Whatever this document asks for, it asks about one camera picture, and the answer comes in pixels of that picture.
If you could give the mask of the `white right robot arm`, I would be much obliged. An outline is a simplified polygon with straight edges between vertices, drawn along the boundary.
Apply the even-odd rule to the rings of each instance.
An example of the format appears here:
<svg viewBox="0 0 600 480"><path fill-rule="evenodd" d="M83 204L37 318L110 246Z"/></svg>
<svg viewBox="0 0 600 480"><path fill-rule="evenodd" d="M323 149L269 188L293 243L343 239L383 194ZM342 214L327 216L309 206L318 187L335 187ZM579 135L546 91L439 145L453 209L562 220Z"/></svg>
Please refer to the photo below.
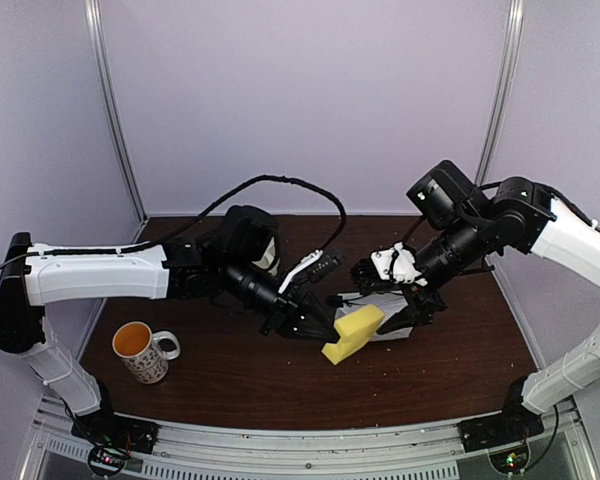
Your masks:
<svg viewBox="0 0 600 480"><path fill-rule="evenodd" d="M477 185L443 160L407 196L437 235L423 247L401 240L371 253L373 286L396 287L407 302L402 317L387 321L381 333L429 322L445 307L442 286L509 250L547 262L527 288L548 296L553 315L583 312L576 304L581 294L600 294L600 226L556 188L520 176ZM578 345L511 385L492 423L499 440L515 440L531 418L600 379L600 319L589 325L591 333Z"/></svg>

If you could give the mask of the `white paper bag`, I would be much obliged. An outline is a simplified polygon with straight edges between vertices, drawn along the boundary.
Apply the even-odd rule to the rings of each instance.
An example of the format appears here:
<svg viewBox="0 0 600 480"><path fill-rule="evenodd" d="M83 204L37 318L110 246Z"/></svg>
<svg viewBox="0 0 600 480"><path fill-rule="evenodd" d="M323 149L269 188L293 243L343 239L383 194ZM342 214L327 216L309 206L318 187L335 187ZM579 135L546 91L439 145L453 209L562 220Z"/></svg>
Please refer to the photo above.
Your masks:
<svg viewBox="0 0 600 480"><path fill-rule="evenodd" d="M357 312L362 310L370 315L367 324L375 325L377 331L370 338L371 342L389 342L404 340L411 336L412 327L405 327L386 334L380 334L378 329L387 323L398 313L403 312L408 306L407 301L401 294L395 292L375 293L363 295L360 292L340 293L342 305L337 307L334 319L339 320L342 317L354 315L358 317Z"/></svg>

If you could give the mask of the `yellow sponge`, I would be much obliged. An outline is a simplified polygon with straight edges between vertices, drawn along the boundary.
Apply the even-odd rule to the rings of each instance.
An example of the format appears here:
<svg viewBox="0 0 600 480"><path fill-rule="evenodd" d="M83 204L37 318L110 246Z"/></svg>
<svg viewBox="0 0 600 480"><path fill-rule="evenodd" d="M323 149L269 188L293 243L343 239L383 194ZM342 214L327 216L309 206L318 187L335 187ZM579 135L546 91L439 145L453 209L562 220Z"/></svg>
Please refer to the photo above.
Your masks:
<svg viewBox="0 0 600 480"><path fill-rule="evenodd" d="M385 313L380 308L367 305L337 319L334 327L340 338L336 343L326 343L322 355L338 365L370 341L384 318Z"/></svg>

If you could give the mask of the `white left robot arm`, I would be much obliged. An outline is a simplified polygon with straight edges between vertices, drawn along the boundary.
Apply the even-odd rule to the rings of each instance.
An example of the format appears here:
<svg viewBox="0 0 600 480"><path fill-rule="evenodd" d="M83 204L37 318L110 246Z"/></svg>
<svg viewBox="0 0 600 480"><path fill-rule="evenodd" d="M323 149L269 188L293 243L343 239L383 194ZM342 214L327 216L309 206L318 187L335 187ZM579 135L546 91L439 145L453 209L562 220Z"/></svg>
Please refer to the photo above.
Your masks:
<svg viewBox="0 0 600 480"><path fill-rule="evenodd" d="M38 378L68 407L75 424L103 444L124 433L106 386L81 366L45 320L56 302L94 298L212 299L228 293L264 318L261 333L334 343L340 338L316 296L296 283L315 274L318 249L284 279L278 223L254 206L233 206L195 240L170 238L120 247L60 248L15 234L0 266L0 350L26 358Z"/></svg>

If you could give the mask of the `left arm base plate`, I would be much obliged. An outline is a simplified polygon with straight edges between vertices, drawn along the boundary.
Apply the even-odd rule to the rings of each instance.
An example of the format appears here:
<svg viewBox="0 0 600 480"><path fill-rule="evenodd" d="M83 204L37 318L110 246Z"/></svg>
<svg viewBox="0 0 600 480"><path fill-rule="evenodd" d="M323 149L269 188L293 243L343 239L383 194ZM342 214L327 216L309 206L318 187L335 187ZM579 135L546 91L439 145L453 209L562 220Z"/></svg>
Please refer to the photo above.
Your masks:
<svg viewBox="0 0 600 480"><path fill-rule="evenodd" d="M151 454L159 425L152 421L120 416L105 410L74 416L71 433L92 444L113 447L124 453Z"/></svg>

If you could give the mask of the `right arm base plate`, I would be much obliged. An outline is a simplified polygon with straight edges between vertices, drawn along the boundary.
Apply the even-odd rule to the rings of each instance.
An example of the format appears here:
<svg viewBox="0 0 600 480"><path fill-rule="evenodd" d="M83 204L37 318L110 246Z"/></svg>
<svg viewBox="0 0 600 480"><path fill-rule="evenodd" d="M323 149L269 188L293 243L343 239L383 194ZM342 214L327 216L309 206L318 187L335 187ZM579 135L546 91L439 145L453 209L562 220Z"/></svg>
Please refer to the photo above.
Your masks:
<svg viewBox="0 0 600 480"><path fill-rule="evenodd" d="M464 420L458 424L464 450L474 452L520 442L544 432L539 415L533 413L499 412Z"/></svg>

